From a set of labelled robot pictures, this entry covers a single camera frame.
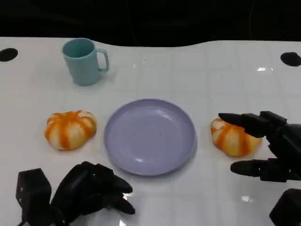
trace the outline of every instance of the ceramic cup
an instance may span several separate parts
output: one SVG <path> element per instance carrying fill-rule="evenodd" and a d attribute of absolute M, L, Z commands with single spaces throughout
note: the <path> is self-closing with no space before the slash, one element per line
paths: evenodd
<path fill-rule="evenodd" d="M 109 70 L 107 51 L 96 48 L 90 39 L 73 39 L 64 44 L 62 52 L 73 81 L 81 86 L 92 85 L 99 80 L 100 72 Z M 104 54 L 105 68 L 99 68 L 97 52 Z"/>

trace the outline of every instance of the orange pumpkin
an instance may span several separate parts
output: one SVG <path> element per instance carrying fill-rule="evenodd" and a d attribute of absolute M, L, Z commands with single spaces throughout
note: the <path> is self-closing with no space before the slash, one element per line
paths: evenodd
<path fill-rule="evenodd" d="M 82 146 L 96 133 L 96 119 L 85 111 L 54 113 L 47 120 L 45 137 L 58 150 Z"/>
<path fill-rule="evenodd" d="M 211 134 L 214 145 L 232 157 L 243 157 L 254 153 L 261 142 L 261 138 L 245 133 L 244 128 L 231 125 L 220 118 L 212 121 Z"/>

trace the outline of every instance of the plate rim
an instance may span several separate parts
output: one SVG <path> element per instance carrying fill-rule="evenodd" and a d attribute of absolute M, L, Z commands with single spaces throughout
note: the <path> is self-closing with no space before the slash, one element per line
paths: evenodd
<path fill-rule="evenodd" d="M 187 157 L 183 160 L 183 161 L 180 161 L 177 165 L 175 165 L 172 169 L 169 169 L 169 170 L 165 170 L 161 173 L 152 173 L 152 174 L 145 174 L 145 173 L 139 173 L 139 172 L 136 172 L 134 170 L 129 170 L 129 169 L 125 169 L 124 167 L 120 166 L 116 161 L 115 159 L 112 157 L 109 149 L 108 149 L 108 146 L 107 146 L 107 142 L 106 142 L 106 136 L 107 136 L 107 131 L 108 131 L 108 126 L 110 124 L 110 122 L 113 120 L 114 116 L 117 115 L 119 113 L 119 111 L 121 111 L 124 107 L 128 106 L 128 105 L 131 105 L 131 104 L 134 104 L 136 102 L 141 102 L 141 101 L 159 101 L 159 102 L 165 102 L 169 105 L 172 105 L 176 108 L 179 108 L 183 113 L 184 115 L 188 118 L 189 122 L 191 123 L 192 125 L 192 132 L 193 132 L 193 146 L 191 148 L 191 150 L 189 150 L 188 152 L 188 155 Z M 126 172 L 129 172 L 129 173 L 132 173 L 132 174 L 135 174 L 135 175 L 139 175 L 139 176 L 148 176 L 148 177 L 152 177 L 152 176 L 158 176 L 158 175 L 163 175 L 163 174 L 166 174 L 166 173 L 169 173 L 169 172 L 173 172 L 177 169 L 179 169 L 181 166 L 183 166 L 193 155 L 194 153 L 196 152 L 197 150 L 197 143 L 198 143 L 198 138 L 197 138 L 197 132 L 196 132 L 196 128 L 194 126 L 194 123 L 193 123 L 193 120 L 191 119 L 191 117 L 178 105 L 176 104 L 173 104 L 171 103 L 170 101 L 166 101 L 166 100 L 162 100 L 162 99 L 157 99 L 157 98 L 142 98 L 142 99 L 137 99 L 137 100 L 134 100 L 134 101 L 131 101 L 129 103 L 126 103 L 124 105 L 122 105 L 121 107 L 119 107 L 117 110 L 114 111 L 114 113 L 109 117 L 105 127 L 104 127 L 104 131 L 103 131 L 103 143 L 104 143 L 104 147 L 105 147 L 105 150 L 109 156 L 109 159 L 116 165 L 118 166 L 120 169 L 126 171 Z"/>

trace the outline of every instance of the purple plate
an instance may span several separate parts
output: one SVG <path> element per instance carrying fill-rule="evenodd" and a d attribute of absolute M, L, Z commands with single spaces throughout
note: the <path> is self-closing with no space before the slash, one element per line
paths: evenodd
<path fill-rule="evenodd" d="M 197 146 L 190 117 L 158 99 L 136 100 L 118 109 L 104 131 L 109 157 L 131 173 L 154 176 L 185 163 Z"/>

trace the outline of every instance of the mug handle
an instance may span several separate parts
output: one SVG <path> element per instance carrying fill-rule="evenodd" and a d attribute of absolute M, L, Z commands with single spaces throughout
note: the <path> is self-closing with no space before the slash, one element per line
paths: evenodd
<path fill-rule="evenodd" d="M 110 63 L 109 63 L 109 57 L 108 57 L 108 52 L 102 48 L 97 48 L 96 52 L 100 52 L 104 54 L 105 58 L 105 63 L 106 63 L 106 68 L 99 68 L 100 72 L 107 72 L 110 68 Z"/>

